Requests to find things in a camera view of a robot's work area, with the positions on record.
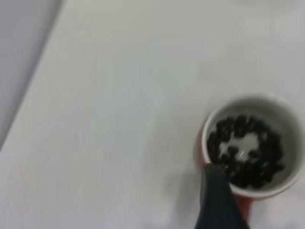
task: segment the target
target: dark round pellet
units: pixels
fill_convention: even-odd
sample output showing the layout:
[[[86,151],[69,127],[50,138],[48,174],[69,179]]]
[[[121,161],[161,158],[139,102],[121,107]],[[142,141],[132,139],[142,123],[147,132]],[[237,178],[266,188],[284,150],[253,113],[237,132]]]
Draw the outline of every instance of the dark round pellet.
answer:
[[[259,158],[259,156],[261,155],[261,151],[251,150],[248,155],[252,158]]]
[[[224,120],[221,120],[218,123],[216,123],[217,130],[222,130],[224,128],[224,124],[225,124]]]
[[[236,155],[239,152],[239,148],[236,146],[229,146],[228,152],[229,154]]]
[[[267,131],[261,131],[259,133],[259,136],[258,136],[258,140],[261,141],[261,142],[264,142],[264,141],[267,141],[268,140],[268,132]]]
[[[226,118],[226,120],[224,122],[225,128],[227,130],[229,130],[229,131],[233,131],[234,130],[234,124],[235,124],[235,120],[232,117]]]
[[[246,124],[247,132],[252,133],[255,130],[255,125],[256,125],[256,118],[250,116]]]
[[[256,181],[256,182],[251,183],[251,186],[254,188],[261,188],[264,186],[264,183],[262,181]]]
[[[247,122],[247,116],[246,115],[239,115],[236,118],[236,122],[237,124],[245,124]]]
[[[275,167],[274,167],[274,169],[276,170],[276,172],[281,172],[281,171],[284,170],[284,168],[285,168],[285,166],[282,165],[282,164],[276,164]]]
[[[246,135],[246,130],[243,128],[234,129],[234,136],[236,138],[243,138]]]
[[[227,154],[222,154],[220,162],[224,164],[229,164],[229,156]]]

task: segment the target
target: white surface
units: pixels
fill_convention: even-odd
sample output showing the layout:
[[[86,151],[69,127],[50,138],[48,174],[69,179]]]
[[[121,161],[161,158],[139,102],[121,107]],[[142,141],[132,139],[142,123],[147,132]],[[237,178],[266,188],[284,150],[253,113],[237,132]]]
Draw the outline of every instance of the white surface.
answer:
[[[0,1],[0,147],[61,0]]]
[[[0,227],[192,228],[192,150],[214,103],[280,92],[304,120],[304,10],[67,0],[0,154]],[[255,203],[252,228],[304,228],[304,191]]]

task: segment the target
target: black bean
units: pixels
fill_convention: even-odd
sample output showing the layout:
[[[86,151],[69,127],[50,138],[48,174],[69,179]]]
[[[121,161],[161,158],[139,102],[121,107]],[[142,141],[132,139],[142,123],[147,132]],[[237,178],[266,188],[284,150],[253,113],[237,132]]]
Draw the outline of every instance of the black bean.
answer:
[[[234,136],[236,138],[243,138],[246,135],[246,130],[244,128],[234,129]]]
[[[248,119],[248,122],[246,124],[246,130],[247,132],[251,133],[255,130],[255,125],[256,125],[256,118],[253,116],[250,116]]]
[[[251,150],[248,155],[252,158],[259,158],[259,156],[261,155],[261,151]]]
[[[228,117],[225,120],[224,126],[227,130],[233,131],[234,130],[234,124],[235,124],[235,120],[232,117]]]
[[[268,132],[264,130],[259,133],[258,140],[264,142],[268,140],[268,137],[269,137]]]
[[[261,188],[262,186],[264,186],[264,183],[262,181],[255,181],[251,183],[251,186],[254,188]]]
[[[241,179],[238,181],[237,185],[238,185],[239,187],[241,187],[241,188],[246,188],[246,187],[248,187],[249,182],[248,182],[248,180],[247,180],[246,178],[241,178]]]
[[[224,124],[225,124],[224,120],[221,120],[218,123],[216,123],[217,130],[222,130],[224,128]]]
[[[222,137],[223,142],[229,142],[230,139],[231,139],[231,134],[226,134],[226,135],[223,135],[223,137]]]
[[[285,168],[285,166],[282,165],[282,164],[276,164],[275,167],[274,167],[276,172],[281,172],[281,171],[283,171],[284,168]]]
[[[242,169],[245,169],[245,166],[246,166],[245,163],[241,161],[237,161],[235,163],[235,167],[237,171],[241,171]]]
[[[236,155],[239,152],[239,148],[236,146],[229,146],[228,152],[229,152],[229,154]]]
[[[246,115],[239,115],[237,118],[236,118],[236,122],[238,125],[240,124],[246,124],[247,122],[247,116]]]
[[[220,158],[220,162],[224,164],[229,164],[229,156],[227,154],[222,154]]]
[[[265,123],[262,120],[257,120],[254,131],[259,135],[262,131],[267,129]]]

